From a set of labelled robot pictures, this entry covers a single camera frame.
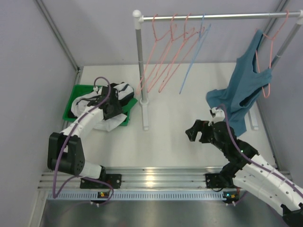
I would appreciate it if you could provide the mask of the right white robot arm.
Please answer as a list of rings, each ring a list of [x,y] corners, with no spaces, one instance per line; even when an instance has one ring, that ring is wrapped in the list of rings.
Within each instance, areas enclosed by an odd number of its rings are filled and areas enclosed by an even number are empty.
[[[246,190],[273,208],[289,227],[303,225],[303,190],[272,167],[247,142],[238,139],[226,122],[196,120],[185,131],[190,141],[210,143],[228,160],[218,178],[221,188],[238,187]]]

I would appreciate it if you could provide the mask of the white navy-trimmed tank top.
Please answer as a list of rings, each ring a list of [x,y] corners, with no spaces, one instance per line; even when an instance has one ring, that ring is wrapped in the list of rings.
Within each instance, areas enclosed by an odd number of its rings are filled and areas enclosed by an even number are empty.
[[[112,131],[118,126],[126,126],[131,109],[137,103],[134,89],[128,83],[112,83],[109,98],[99,108],[103,110],[104,119],[95,125],[100,131]],[[63,118],[73,122],[88,106],[95,106],[103,101],[108,94],[107,86],[75,85]]]

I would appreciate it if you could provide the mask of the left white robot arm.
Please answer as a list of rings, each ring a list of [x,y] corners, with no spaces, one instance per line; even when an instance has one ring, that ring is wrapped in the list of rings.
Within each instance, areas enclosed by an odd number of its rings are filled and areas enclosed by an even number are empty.
[[[66,129],[49,137],[47,167],[73,176],[89,177],[101,188],[107,183],[105,168],[85,159],[82,141],[93,130],[110,132],[125,119],[117,87],[100,87],[85,97],[82,113]]]

